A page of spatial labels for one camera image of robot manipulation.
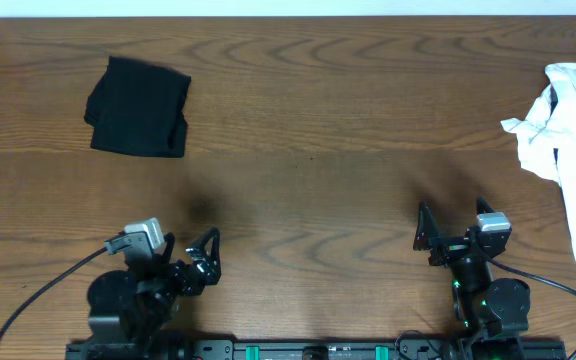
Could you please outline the black polo shirt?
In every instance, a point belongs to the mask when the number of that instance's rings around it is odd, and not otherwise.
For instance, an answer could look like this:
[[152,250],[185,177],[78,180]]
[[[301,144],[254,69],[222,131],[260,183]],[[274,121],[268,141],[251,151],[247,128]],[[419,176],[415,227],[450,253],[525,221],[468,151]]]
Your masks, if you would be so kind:
[[188,124],[183,108],[191,78],[169,67],[111,56],[88,96],[90,147],[139,157],[181,158]]

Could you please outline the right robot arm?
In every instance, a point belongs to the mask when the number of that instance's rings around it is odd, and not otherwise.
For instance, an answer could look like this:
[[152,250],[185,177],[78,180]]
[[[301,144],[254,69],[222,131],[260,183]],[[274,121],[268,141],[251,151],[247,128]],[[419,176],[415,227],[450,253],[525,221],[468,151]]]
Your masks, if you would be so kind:
[[527,357],[520,334],[529,328],[530,287],[516,278],[492,275],[492,259],[503,253],[512,232],[508,218],[483,199],[476,223],[462,236],[446,236],[426,202],[418,207],[415,251],[452,274],[453,307],[464,333],[443,344],[442,359],[517,360]]

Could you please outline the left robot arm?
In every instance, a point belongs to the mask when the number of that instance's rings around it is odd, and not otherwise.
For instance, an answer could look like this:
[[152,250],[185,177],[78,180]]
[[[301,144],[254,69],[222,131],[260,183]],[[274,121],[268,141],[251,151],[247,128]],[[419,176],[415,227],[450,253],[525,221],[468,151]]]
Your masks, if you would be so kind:
[[68,347],[69,359],[191,359],[192,345],[162,327],[172,320],[179,297],[202,294],[221,277],[220,232],[213,227],[186,249],[189,262],[171,261],[171,233],[165,249],[154,252],[148,235],[123,232],[105,242],[107,252],[125,256],[127,268],[107,272],[87,292],[92,336],[80,350]]

